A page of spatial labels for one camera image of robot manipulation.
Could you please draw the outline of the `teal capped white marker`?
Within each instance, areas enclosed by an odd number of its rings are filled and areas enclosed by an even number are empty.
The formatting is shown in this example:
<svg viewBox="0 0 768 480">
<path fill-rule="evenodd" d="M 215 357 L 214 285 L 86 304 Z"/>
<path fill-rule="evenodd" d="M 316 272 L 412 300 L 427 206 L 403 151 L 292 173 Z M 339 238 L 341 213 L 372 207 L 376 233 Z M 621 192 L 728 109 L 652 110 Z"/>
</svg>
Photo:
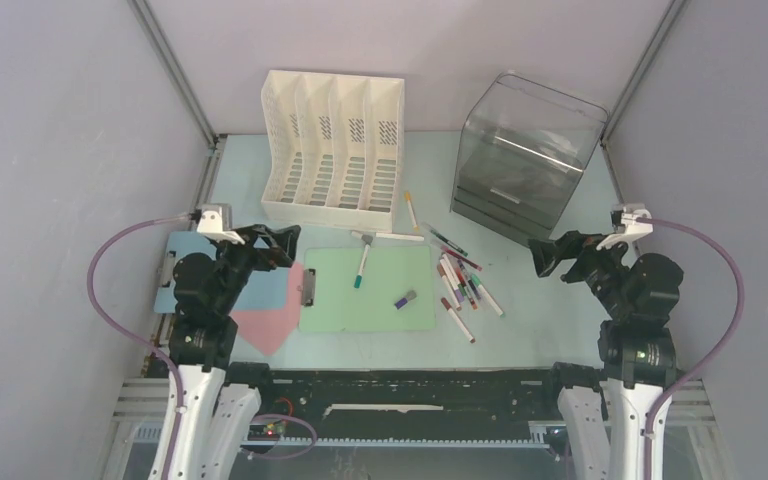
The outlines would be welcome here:
<svg viewBox="0 0 768 480">
<path fill-rule="evenodd" d="M 364 234 L 361 236 L 361 240 L 363 242 L 363 250 L 362 250 L 362 254 L 361 254 L 361 258 L 358 266 L 358 271 L 355 276 L 355 281 L 354 281 L 355 289 L 359 289 L 362 285 L 363 275 L 364 275 L 364 271 L 367 263 L 367 258 L 370 252 L 370 247 L 373 241 L 373 237 L 371 235 Z"/>
</svg>

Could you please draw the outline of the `transparent grey drawer box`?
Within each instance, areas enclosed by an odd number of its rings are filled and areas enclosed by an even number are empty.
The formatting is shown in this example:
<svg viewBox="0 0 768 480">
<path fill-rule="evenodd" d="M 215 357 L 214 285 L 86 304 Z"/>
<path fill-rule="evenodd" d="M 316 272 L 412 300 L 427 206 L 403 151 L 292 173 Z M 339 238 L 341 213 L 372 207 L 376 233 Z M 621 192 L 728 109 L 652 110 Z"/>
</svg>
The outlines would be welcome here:
<svg viewBox="0 0 768 480">
<path fill-rule="evenodd" d="M 519 244 L 548 239 L 607 120 L 598 104 L 500 73 L 462 127 L 451 210 Z"/>
</svg>

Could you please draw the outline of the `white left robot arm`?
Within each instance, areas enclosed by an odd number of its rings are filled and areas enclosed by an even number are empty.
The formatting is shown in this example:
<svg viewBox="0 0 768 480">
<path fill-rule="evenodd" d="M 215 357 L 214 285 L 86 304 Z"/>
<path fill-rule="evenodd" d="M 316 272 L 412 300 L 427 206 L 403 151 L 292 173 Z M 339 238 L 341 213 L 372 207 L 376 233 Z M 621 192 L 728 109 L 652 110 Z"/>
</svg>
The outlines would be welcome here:
<svg viewBox="0 0 768 480">
<path fill-rule="evenodd" d="M 275 388 L 228 380 L 237 323 L 230 313 L 253 272 L 294 264 L 301 228 L 251 225 L 212 241 L 173 269 L 176 322 L 170 391 L 152 479 L 226 479 L 252 419 L 272 411 Z"/>
</svg>

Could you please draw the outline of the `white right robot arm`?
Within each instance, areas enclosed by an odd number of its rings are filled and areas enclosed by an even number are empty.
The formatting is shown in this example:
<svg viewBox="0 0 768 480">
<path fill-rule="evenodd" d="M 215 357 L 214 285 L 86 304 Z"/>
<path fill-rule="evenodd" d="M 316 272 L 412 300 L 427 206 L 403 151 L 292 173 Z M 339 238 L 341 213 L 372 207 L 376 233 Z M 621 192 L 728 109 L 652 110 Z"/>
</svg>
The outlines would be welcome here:
<svg viewBox="0 0 768 480">
<path fill-rule="evenodd" d="M 684 272 L 656 253 L 626 266 L 627 244 L 601 248 L 604 239 L 569 231 L 528 243 L 539 277 L 571 261 L 562 281 L 586 284 L 608 315 L 598 340 L 602 368 L 555 363 L 541 402 L 566 424 L 577 478 L 660 479 L 671 402 L 659 397 L 678 376 L 667 322 Z"/>
</svg>

